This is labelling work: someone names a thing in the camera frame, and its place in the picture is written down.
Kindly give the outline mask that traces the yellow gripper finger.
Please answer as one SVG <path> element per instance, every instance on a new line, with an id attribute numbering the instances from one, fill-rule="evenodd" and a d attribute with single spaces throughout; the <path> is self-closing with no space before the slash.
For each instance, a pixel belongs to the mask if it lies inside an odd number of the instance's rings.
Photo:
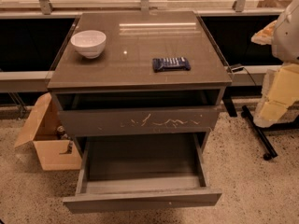
<path id="1" fill-rule="evenodd" d="M 255 33 L 251 41 L 258 45 L 271 45 L 277 21 L 271 21 L 262 30 Z"/>
<path id="2" fill-rule="evenodd" d="M 262 98 L 253 116 L 254 124 L 267 128 L 277 123 L 299 101 L 299 65 L 284 63 L 277 71 L 268 70 L 263 79 Z"/>

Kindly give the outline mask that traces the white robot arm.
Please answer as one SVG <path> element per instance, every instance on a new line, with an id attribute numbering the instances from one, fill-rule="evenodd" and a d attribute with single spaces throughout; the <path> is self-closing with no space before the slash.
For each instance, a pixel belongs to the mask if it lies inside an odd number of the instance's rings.
<path id="1" fill-rule="evenodd" d="M 299 0 L 292 0 L 278 19 L 255 33 L 251 41 L 270 45 L 272 55 L 282 61 L 277 71 L 266 72 L 253 117 L 257 126 L 267 128 L 299 101 Z"/>

